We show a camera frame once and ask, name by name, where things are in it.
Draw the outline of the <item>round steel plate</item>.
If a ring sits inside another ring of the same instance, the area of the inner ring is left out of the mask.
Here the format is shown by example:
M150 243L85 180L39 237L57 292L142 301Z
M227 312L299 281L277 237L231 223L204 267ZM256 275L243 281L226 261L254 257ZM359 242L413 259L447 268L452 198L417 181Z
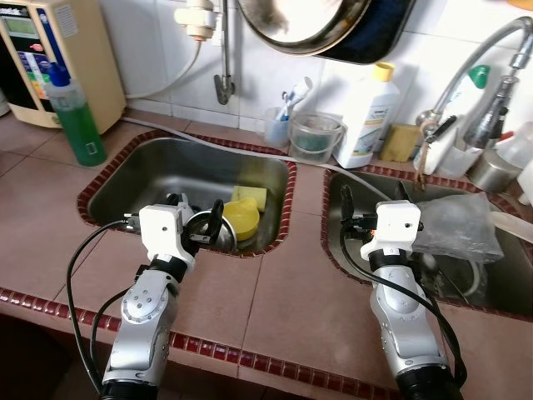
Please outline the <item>round steel plate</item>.
M207 235L207 228L211 213L209 211L201 211L194 214L190 218L189 230L191 235L198 235L205 237ZM232 254L237 251L237 240L235 233L233 233L232 225L227 218L223 217L223 224L218 230L217 239L210 245L207 245L209 250L218 251L225 254Z

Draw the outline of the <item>yellow plastic bowl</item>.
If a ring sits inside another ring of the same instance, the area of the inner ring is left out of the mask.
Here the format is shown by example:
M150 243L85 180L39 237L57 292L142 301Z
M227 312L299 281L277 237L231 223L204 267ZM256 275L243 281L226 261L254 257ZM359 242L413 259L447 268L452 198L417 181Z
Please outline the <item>yellow plastic bowl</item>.
M223 217L232 225L237 241L251 239L255 236L260 221L258 203L254 198L226 202Z

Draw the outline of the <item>stainless steel sink basin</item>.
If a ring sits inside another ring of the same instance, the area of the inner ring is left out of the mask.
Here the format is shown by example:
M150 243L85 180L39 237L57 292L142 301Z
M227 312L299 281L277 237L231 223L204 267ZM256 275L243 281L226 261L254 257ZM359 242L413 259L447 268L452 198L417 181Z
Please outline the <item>stainless steel sink basin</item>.
M102 226L171 193L186 194L194 210L208 211L216 201L230 201L239 186L266 189L266 206L255 236L237 244L232 256L267 254L288 237L296 164L237 155L228 141L217 149L164 131L141 134L77 195L77 212L85 223Z
M381 200L381 197L368 189L369 184L387 194L389 198L399 199L406 194L416 203L468 192L457 183L427 184L426 189L419 190L410 179L396 175L358 172L357 176L361 177L360 182L354 182L350 177L338 172L329 172L326 175L321 243L336 269L352 281L365 286L369 285L368 279L344 259L341 250L339 237L344 190L350 189L354 195L355 213L368 213ZM511 235L506 230L496 230L496 240L504 256L492 263L475 263L422 252L415 252L411 258L422 271L423 286L442 302L529 320L529 306L533 302L531 251L525 240Z

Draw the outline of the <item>yellow green scouring sponge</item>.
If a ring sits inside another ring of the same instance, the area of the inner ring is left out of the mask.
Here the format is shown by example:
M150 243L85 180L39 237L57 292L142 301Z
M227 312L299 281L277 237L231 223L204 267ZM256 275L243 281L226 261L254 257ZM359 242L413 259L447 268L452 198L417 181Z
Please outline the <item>yellow green scouring sponge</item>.
M267 194L269 191L264 187L247 187L247 186L235 186L233 187L232 196L230 202L240 202L244 199L251 199L255 202L257 210L263 213L266 209Z

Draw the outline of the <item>thick dark yellow sponge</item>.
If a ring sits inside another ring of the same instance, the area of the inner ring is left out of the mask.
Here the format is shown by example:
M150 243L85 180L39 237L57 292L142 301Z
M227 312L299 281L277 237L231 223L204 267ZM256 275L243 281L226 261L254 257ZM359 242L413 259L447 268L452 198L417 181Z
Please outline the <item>thick dark yellow sponge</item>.
M380 158L389 163L410 161L421 141L418 126L409 123L393 123L381 149Z

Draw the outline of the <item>clear plastic bag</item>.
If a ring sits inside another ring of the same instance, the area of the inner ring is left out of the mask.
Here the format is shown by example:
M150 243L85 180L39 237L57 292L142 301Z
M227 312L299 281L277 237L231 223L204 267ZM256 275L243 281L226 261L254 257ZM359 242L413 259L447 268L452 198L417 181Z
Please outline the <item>clear plastic bag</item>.
M499 262L504 257L490 221L491 203L483 192L450 195L416 206L424 226L412 244L416 252L475 263Z

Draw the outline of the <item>clear plastic pail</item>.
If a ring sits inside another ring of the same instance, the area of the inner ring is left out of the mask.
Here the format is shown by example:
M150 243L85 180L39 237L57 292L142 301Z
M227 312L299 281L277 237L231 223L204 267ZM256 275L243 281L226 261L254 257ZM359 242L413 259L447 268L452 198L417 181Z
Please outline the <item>clear plastic pail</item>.
M300 163L329 163L347 126L334 114L305 112L290 118L288 153Z

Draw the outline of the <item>white yellow-capped detergent bottle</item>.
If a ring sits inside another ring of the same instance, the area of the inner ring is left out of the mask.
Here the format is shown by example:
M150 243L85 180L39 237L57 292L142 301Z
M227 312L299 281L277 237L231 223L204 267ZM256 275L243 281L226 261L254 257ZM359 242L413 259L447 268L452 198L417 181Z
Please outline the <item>white yellow-capped detergent bottle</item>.
M353 106L343 113L346 133L334 152L339 167L361 168L372 161L378 138L387 131L401 101L400 90L392 82L395 71L396 65L377 62L368 76L357 81Z

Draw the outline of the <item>steel cup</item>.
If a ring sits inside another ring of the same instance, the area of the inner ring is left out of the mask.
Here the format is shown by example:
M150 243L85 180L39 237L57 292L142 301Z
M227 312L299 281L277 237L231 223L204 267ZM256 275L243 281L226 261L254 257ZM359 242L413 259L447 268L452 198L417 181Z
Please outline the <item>steel cup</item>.
M521 168L503 159L495 148L484 150L466 177L477 189L501 193L521 175Z

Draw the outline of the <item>green dish soap bottle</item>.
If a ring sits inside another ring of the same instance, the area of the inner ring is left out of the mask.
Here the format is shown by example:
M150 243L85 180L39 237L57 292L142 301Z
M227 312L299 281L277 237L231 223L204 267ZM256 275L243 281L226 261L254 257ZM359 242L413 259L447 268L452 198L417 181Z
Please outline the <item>green dish soap bottle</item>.
M92 118L82 88L64 66L49 63L47 73L50 81L46 93L77 163L84 167L104 163L107 152L102 143L102 134Z

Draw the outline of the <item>thin white water tube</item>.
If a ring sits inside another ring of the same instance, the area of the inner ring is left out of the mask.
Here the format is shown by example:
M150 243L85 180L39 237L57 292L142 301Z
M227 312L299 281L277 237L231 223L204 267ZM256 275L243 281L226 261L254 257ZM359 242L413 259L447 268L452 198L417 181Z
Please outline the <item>thin white water tube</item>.
M174 87L175 84L179 83L192 70L192 68L197 65L198 58L199 56L201 56L202 46L203 41L197 41L197 45L195 45L194 47L194 51L191 55L190 60L187 61L187 63L183 65L182 70L180 70L180 72L177 73L177 75L173 77L170 82L163 85L163 87L160 87L157 90L153 90L150 92L134 92L133 94L129 94L129 92L127 92L127 94L125 95L126 99L143 99L163 94L167 90L170 90L171 87Z

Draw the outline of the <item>white dish rack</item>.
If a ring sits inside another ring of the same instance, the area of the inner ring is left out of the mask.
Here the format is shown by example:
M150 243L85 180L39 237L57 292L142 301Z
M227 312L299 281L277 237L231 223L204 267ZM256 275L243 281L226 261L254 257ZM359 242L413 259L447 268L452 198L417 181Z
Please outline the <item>white dish rack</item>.
M522 205L532 205L533 198L533 160L531 159L521 171L521 174L517 177L519 187L521 187L522 194L519 197L519 202Z

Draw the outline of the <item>curved steel sink faucet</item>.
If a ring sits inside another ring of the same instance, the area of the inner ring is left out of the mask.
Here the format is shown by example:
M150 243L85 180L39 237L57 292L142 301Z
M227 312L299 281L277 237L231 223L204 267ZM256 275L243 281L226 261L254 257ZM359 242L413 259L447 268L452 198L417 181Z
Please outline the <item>curved steel sink faucet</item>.
M456 94L461 81L469 76L472 68L481 60L485 53L503 38L509 37L514 32L521 32L522 39L513 56L511 56L509 69L503 73L495 86L494 92L485 100L479 100L472 111L466 115L465 123L461 128L453 129L451 126L456 121L455 117L443 119L446 107ZM424 177L431 173L427 171L429 162L429 149L431 144L437 142L442 133L456 133L461 137L468 148L479 149L481 152L493 148L502 137L502 128L509 113L511 97L519 79L517 73L529 65L532 58L533 43L533 17L522 16L499 27L489 38L480 43L470 53L463 64L456 70L445 91L441 93L437 102L429 110L416 115L415 124L419 127L424 144L420 152L420 159L415 162L416 181L424 183Z

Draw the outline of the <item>white green-capped bottle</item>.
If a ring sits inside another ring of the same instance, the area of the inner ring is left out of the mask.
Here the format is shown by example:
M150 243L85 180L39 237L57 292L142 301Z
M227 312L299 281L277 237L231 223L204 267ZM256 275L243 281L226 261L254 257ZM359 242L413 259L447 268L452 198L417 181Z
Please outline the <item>white green-capped bottle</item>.
M461 141L461 129L470 112L475 110L476 104L482 99L490 72L491 66L472 66L461 79L456 91L449 96L445 114L446 117L456 117L456 121L430 145L427 172L442 177L460 178L476 160L479 150L466 149Z

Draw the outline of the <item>beige water purifier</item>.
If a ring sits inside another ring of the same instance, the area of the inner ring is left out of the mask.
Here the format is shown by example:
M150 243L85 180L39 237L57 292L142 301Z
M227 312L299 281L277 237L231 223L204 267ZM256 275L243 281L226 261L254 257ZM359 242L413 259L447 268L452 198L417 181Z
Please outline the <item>beige water purifier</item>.
M126 107L98 0L0 0L0 94L19 121L58 128L45 68L67 68L106 133Z

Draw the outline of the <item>hanging dark pan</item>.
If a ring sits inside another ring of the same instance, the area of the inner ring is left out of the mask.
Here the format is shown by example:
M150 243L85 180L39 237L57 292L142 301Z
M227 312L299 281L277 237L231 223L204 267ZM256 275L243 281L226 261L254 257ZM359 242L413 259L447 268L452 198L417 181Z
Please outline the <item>hanging dark pan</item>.
M354 30L317 56L359 65L383 60L399 42L415 4L416 0L370 0Z

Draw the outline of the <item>white tap filter fitting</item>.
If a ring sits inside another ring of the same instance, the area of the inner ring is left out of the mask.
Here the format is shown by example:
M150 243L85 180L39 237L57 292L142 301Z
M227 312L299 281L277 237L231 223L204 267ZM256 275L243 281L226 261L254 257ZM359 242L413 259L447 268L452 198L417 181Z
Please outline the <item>white tap filter fitting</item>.
M209 41L217 30L216 4L212 0L187 0L185 7L174 11L174 19L195 41Z

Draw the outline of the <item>steel wall tap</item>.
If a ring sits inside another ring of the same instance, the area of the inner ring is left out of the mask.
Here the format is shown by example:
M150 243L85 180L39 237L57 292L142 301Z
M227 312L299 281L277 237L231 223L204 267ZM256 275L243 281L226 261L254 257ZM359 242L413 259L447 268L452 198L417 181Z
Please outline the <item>steel wall tap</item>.
M230 65L230 18L229 18L229 0L220 0L221 5L217 12L217 35L218 45L221 47L221 65L222 72L220 75L213 77L214 84L216 84L217 102L220 104L228 104L230 98L235 95L236 84L232 77L232 65Z

